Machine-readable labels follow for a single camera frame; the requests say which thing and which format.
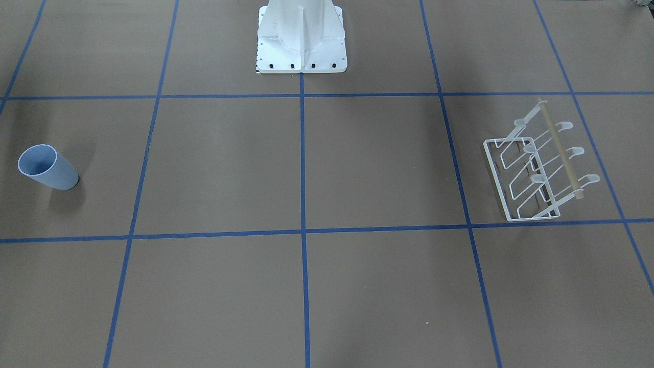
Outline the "light blue plastic cup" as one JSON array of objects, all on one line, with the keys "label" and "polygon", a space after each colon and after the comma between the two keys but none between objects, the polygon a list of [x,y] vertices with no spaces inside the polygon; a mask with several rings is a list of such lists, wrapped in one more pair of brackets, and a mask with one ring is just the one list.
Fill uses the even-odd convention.
[{"label": "light blue plastic cup", "polygon": [[19,172],[47,187],[70,190],[79,182],[79,173],[54,147],[33,145],[18,159]]}]

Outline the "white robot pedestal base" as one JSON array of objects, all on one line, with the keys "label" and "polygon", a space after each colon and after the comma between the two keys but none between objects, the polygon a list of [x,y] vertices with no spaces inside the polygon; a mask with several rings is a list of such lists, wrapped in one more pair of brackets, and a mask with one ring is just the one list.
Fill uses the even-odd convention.
[{"label": "white robot pedestal base", "polygon": [[344,73],[343,10],[332,1],[269,1],[259,7],[255,70],[264,74]]}]

